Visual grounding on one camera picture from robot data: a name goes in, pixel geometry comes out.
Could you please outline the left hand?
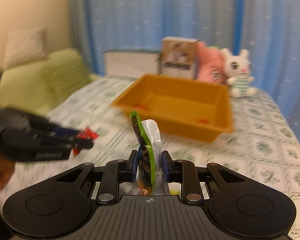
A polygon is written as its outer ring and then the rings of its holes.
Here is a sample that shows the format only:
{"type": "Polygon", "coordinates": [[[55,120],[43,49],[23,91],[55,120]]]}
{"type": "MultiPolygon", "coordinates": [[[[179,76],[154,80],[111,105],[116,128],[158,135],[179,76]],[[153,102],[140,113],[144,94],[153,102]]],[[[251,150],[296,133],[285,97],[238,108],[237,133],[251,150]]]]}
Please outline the left hand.
{"type": "Polygon", "coordinates": [[[15,171],[15,162],[0,154],[0,189],[2,190],[10,181],[15,171]]]}

